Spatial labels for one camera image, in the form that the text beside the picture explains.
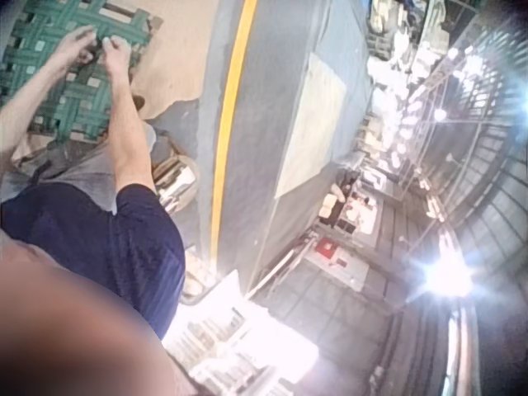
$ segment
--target metal pole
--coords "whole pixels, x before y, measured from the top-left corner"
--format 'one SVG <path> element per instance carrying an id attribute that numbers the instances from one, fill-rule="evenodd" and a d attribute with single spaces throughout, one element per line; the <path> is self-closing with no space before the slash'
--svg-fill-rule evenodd
<path id="1" fill-rule="evenodd" d="M 458 4 L 459 6 L 462 6 L 463 8 L 466 8 L 470 11 L 473 11 L 474 13 L 477 13 L 477 9 L 475 7 L 471 7 L 469 4 L 466 4 L 465 2 L 461 2 L 460 0 L 449 0 L 450 2 L 453 2 L 454 4 Z"/>
<path id="2" fill-rule="evenodd" d="M 488 113 L 488 108 L 489 108 L 489 104 L 491 103 L 491 98 L 492 98 L 492 95 L 490 95 L 489 98 L 488 98 L 488 101 L 486 103 L 486 107 L 484 109 L 483 114 L 487 114 Z M 482 130 L 482 125 L 483 125 L 482 122 L 478 123 L 478 127 L 477 127 L 477 130 L 475 131 L 475 135 L 474 135 L 473 140 L 471 142 L 471 147 L 469 148 L 468 155 L 466 156 L 466 159 L 464 160 L 464 165 L 462 166 L 462 169 L 460 170 L 459 174 L 457 175 L 457 178 L 455 180 L 455 184 L 451 188 L 451 190 L 449 192 L 449 195 L 447 196 L 447 198 L 445 198 L 445 202 L 443 203 L 444 208 L 450 203 L 451 198 L 455 194 L 456 188 L 458 187 L 458 185 L 462 181 L 462 178 L 464 177 L 464 175 L 465 175 L 465 173 L 467 171 L 469 162 L 471 161 L 471 157 L 473 156 L 473 152 L 475 150 L 475 147 L 477 146 L 477 141 L 479 140 L 480 131 Z M 426 230 L 423 232 L 422 236 L 409 248 L 407 254 L 405 255 L 405 257 L 402 260 L 403 262 L 408 260 L 408 258 L 410 257 L 410 255 L 414 251 L 414 249 L 416 249 L 416 247 L 427 236 L 429 231 L 431 231 L 432 227 L 436 224 L 436 221 L 437 221 L 437 219 L 434 219 L 433 221 L 431 221 L 429 226 L 427 226 Z"/>

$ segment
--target ceiling light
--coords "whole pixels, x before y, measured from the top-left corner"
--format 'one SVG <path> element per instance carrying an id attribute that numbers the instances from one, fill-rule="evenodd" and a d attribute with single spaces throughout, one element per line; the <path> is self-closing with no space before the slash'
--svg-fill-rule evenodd
<path id="1" fill-rule="evenodd" d="M 477 55 L 470 55 L 465 61 L 464 72 L 467 75 L 471 76 L 477 74 L 482 76 L 483 73 L 484 61 L 481 57 Z"/>
<path id="2" fill-rule="evenodd" d="M 438 295 L 465 297 L 473 288 L 469 268 L 463 262 L 440 260 L 426 275 L 427 288 Z"/>
<path id="3" fill-rule="evenodd" d="M 396 149 L 398 150 L 400 154 L 405 154 L 407 152 L 407 147 L 405 147 L 405 144 L 403 143 L 398 143 L 398 145 L 396 146 Z"/>
<path id="4" fill-rule="evenodd" d="M 442 110 L 442 109 L 435 110 L 435 120 L 440 122 L 440 121 L 445 120 L 446 117 L 447 117 L 447 113 L 445 110 Z"/>
<path id="5" fill-rule="evenodd" d="M 459 80 L 463 80 L 463 79 L 465 79 L 465 73 L 461 72 L 460 70 L 455 70 L 453 72 L 453 77 L 454 78 L 458 78 Z"/>
<path id="6" fill-rule="evenodd" d="M 417 88 L 417 90 L 413 93 L 411 96 L 411 99 L 409 100 L 411 103 L 416 101 L 424 92 L 426 91 L 425 85 L 421 85 Z"/>
<path id="7" fill-rule="evenodd" d="M 415 117 L 414 115 L 411 115 L 409 117 L 405 117 L 402 120 L 402 124 L 404 124 L 404 125 L 415 125 L 417 122 L 418 122 L 418 118 Z"/>
<path id="8" fill-rule="evenodd" d="M 402 162 L 399 160 L 398 155 L 394 151 L 393 151 L 393 155 L 391 159 L 392 159 L 393 168 L 398 169 L 402 165 Z"/>
<path id="9" fill-rule="evenodd" d="M 421 101 L 415 101 L 414 103 L 409 105 L 409 107 L 407 108 L 407 111 L 420 110 L 422 108 L 422 106 L 423 106 L 423 103 Z"/>
<path id="10" fill-rule="evenodd" d="M 399 134 L 402 138 L 404 139 L 411 139 L 412 136 L 413 136 L 413 130 L 410 130 L 410 129 L 407 129 L 407 128 L 404 128 L 402 130 L 399 131 Z"/>
<path id="11" fill-rule="evenodd" d="M 456 48 L 450 48 L 450 50 L 447 51 L 447 57 L 449 59 L 456 58 L 456 55 L 458 55 L 458 54 L 459 54 L 459 51 Z"/>

